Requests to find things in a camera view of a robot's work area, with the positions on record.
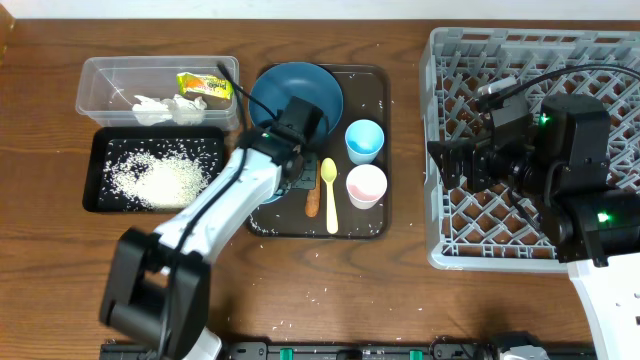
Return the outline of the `light blue bowl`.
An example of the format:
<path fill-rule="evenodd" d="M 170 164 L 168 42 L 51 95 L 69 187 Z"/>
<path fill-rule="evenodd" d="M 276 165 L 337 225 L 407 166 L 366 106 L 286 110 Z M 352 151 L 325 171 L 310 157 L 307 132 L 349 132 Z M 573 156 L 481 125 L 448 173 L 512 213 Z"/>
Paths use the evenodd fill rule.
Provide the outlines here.
<path fill-rule="evenodd" d="M 274 193 L 271 197 L 269 197 L 266 200 L 264 200 L 263 204 L 273 203 L 273 202 L 279 200 L 280 198 L 282 198 L 285 194 L 286 194 L 285 191 L 278 191 L 278 192 Z"/>

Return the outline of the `light blue cup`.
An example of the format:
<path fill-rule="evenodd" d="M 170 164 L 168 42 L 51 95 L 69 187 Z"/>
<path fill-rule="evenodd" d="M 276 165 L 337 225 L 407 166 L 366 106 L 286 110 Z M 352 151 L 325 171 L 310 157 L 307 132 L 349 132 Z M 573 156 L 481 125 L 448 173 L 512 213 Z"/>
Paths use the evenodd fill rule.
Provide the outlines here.
<path fill-rule="evenodd" d="M 356 120 L 345 131 L 347 154 L 355 165 L 372 163 L 382 149 L 384 141 L 382 127 L 372 120 Z"/>

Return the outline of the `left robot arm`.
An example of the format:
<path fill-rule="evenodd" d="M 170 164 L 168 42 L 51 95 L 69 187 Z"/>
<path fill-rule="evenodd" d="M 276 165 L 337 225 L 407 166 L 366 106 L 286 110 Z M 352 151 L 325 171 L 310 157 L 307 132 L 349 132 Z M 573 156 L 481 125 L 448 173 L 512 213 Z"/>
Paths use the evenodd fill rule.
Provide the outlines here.
<path fill-rule="evenodd" d="M 207 328 L 211 270 L 245 219 L 296 181 L 304 154 L 330 127 L 316 105 L 292 97 L 278 117 L 243 129 L 215 180 L 172 219 L 117 242 L 100 321 L 145 346 L 145 359 L 215 359 Z"/>

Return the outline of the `white tissue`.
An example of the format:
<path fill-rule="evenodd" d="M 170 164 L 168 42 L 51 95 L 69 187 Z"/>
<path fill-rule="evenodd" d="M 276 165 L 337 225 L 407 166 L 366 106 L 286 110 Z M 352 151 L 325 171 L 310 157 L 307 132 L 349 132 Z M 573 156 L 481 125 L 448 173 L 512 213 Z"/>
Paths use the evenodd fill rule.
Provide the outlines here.
<path fill-rule="evenodd" d="M 198 125 L 204 121 L 206 102 L 197 97 L 189 100 L 176 94 L 173 98 L 160 100 L 142 95 L 135 95 L 139 101 L 132 106 L 137 121 L 143 126 L 152 126 L 167 121 L 174 121 L 181 126 Z"/>

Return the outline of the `yellow snack wrapper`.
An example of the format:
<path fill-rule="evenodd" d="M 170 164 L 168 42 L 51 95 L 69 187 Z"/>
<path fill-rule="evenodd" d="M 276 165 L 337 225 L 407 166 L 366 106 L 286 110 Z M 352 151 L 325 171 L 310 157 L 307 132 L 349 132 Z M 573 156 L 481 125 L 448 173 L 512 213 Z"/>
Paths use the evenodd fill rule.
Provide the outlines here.
<path fill-rule="evenodd" d="M 195 93 L 230 100 L 233 93 L 228 80 L 209 74 L 182 72 L 176 75 L 176 82 L 182 95 Z"/>

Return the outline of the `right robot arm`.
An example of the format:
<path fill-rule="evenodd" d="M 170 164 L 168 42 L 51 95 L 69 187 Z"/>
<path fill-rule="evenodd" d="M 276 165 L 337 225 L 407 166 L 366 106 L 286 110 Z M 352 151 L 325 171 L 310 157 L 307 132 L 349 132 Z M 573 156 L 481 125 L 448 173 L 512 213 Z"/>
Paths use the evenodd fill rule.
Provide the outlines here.
<path fill-rule="evenodd" d="M 600 359 L 639 356 L 639 196 L 607 182 L 610 119 L 588 95 L 491 94 L 486 133 L 430 141 L 443 185 L 477 193 L 502 183 L 532 200 L 538 228 L 567 267 Z"/>

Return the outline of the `dark blue plate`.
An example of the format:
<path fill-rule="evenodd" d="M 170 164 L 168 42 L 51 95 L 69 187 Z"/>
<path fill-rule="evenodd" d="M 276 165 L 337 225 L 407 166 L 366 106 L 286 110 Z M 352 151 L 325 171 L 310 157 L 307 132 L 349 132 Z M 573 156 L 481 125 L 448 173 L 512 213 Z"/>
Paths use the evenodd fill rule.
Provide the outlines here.
<path fill-rule="evenodd" d="M 344 110 L 344 95 L 336 77 L 324 67 L 307 62 L 269 68 L 258 77 L 250 95 L 274 115 L 284 111 L 293 97 L 318 107 L 324 117 L 310 141 L 310 146 L 316 149 L 328 140 Z"/>

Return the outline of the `white rice pile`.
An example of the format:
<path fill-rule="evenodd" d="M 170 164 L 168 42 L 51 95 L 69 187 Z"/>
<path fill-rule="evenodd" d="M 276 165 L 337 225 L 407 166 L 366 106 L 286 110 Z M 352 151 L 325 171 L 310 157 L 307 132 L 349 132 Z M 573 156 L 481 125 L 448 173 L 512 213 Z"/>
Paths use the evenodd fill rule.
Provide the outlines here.
<path fill-rule="evenodd" d="M 103 211 L 173 211 L 189 205 L 219 174 L 215 138 L 114 139 L 108 143 L 98 206 Z"/>

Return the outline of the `pink cup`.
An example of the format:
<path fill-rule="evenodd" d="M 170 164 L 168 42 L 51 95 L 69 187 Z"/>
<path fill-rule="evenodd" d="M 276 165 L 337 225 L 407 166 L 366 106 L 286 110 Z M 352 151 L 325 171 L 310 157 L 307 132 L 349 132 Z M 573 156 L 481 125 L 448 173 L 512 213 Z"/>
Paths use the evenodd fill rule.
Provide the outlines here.
<path fill-rule="evenodd" d="M 346 187 L 352 205 L 366 210 L 372 208 L 385 195 L 388 180 L 377 166 L 363 164 L 349 172 Z"/>

